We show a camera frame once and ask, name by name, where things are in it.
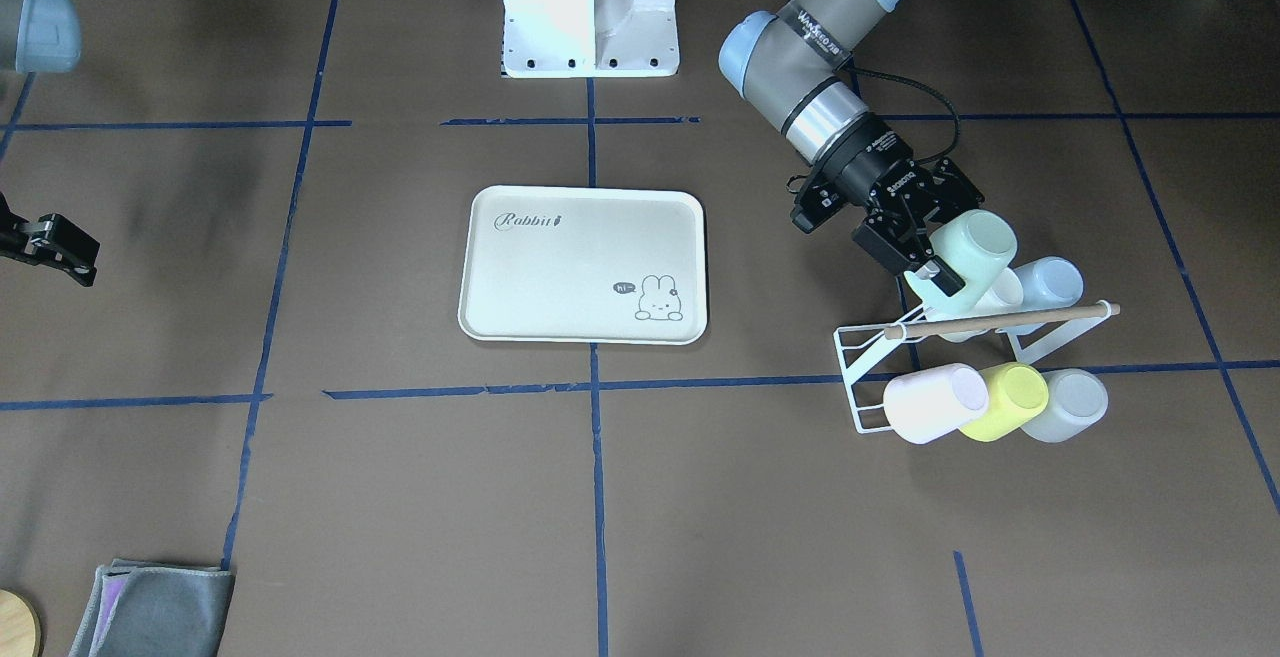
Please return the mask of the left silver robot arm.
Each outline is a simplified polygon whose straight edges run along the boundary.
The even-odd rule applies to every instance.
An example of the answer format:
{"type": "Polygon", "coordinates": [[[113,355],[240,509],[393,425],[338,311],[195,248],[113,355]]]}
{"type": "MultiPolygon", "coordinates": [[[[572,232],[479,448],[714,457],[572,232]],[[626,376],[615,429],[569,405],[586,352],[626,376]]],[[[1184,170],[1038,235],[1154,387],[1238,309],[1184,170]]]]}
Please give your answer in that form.
{"type": "Polygon", "coordinates": [[[902,0],[783,0],[774,13],[748,15],[719,51],[719,69],[739,96],[804,161],[792,192],[791,223],[803,233],[854,210],[847,250],[824,247],[801,261],[808,274],[841,272],[847,263],[876,268],[927,302],[970,302],[977,275],[961,268],[945,238],[989,209],[988,199],[954,161],[963,117],[947,147],[915,154],[852,88],[876,79],[856,47],[902,0]]]}

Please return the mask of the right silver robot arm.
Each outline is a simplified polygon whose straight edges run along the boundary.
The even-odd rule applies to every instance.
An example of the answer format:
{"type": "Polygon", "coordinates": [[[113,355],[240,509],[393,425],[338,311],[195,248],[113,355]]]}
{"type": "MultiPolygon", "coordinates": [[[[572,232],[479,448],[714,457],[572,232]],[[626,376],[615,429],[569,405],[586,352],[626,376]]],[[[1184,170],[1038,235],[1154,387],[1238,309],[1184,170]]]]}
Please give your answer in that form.
{"type": "MultiPolygon", "coordinates": [[[[82,35],[70,0],[1,0],[3,69],[67,73],[81,60],[82,35]]],[[[100,243],[58,213],[28,220],[1,199],[1,254],[65,273],[79,286],[95,283],[100,243]]]]}

